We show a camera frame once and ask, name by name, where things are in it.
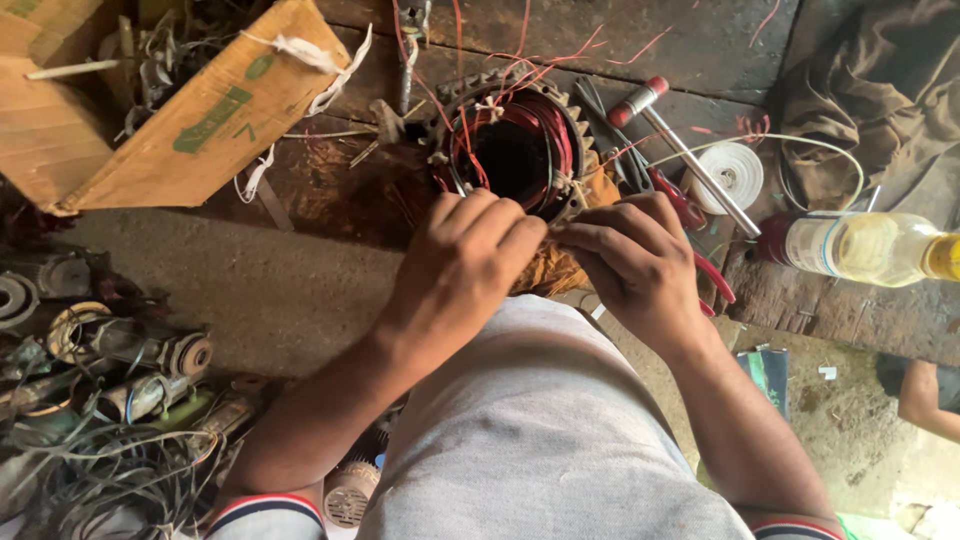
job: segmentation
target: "striped sleeve cuff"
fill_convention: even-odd
[[[756,540],[847,540],[833,532],[802,521],[782,520],[754,528]]]
[[[255,495],[227,506],[205,538],[268,540],[274,534],[289,540],[326,540],[317,507],[303,497],[289,494]]]

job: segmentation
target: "white t-shirt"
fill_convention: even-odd
[[[580,313],[508,299],[412,391],[357,538],[835,538],[808,524],[751,532],[664,427]],[[236,503],[209,538],[325,538],[319,513],[284,497]]]

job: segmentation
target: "hammer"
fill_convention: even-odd
[[[736,205],[727,191],[710,176],[710,173],[700,163],[700,160],[690,152],[690,149],[686,147],[684,142],[680,140],[677,134],[670,129],[670,126],[666,125],[663,118],[651,107],[668,89],[670,89],[670,85],[666,82],[666,79],[659,76],[654,77],[647,81],[646,85],[637,88],[627,96],[625,100],[614,106],[613,109],[610,109],[610,112],[607,113],[607,119],[617,128],[623,129],[638,114],[646,118],[647,122],[650,122],[650,125],[653,126],[655,130],[662,132],[670,148],[673,148],[677,153],[681,153],[680,157],[684,160],[686,166],[697,175],[697,178],[699,178],[700,182],[707,188],[710,195],[713,195],[717,202],[720,203],[720,206],[727,211],[737,226],[750,238],[760,236],[760,229],[756,224]]]

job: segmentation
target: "plastic bottle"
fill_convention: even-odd
[[[786,266],[886,287],[960,282],[960,233],[941,233],[917,215],[787,212],[760,229],[760,256]]]

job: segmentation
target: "finger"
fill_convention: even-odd
[[[580,267],[587,272],[587,277],[593,283],[593,289],[607,307],[615,306],[623,298],[623,280],[599,255],[583,248],[564,248],[573,258],[577,259]]]
[[[441,226],[452,234],[463,234],[476,221],[476,218],[497,200],[499,197],[486,189],[474,189],[457,203],[457,207],[446,217]]]
[[[640,270],[656,263],[657,257],[639,244],[610,227],[588,223],[570,223],[552,231],[561,244],[585,249],[600,257],[629,282],[634,282]]]
[[[667,197],[665,193],[655,191],[653,193],[631,195],[630,197],[620,199],[614,204],[633,205],[637,207],[643,213],[654,218],[657,223],[660,223],[671,236],[686,242],[684,225],[681,223],[677,211],[673,208],[673,205],[670,204],[670,198]]]
[[[634,205],[616,205],[580,212],[575,223],[610,227],[627,236],[648,252],[663,256],[674,243],[670,233],[653,217]]]
[[[514,224],[523,219],[526,212],[517,201],[499,199],[484,209],[464,233],[466,240],[490,247],[500,244],[504,235]]]
[[[513,283],[520,272],[530,264],[543,239],[546,238],[546,223],[535,215],[518,219],[504,234],[497,247],[500,269]]]
[[[433,229],[443,223],[461,199],[463,199],[463,197],[456,193],[441,193],[440,197],[437,197],[437,202],[430,208],[425,222],[426,227]]]

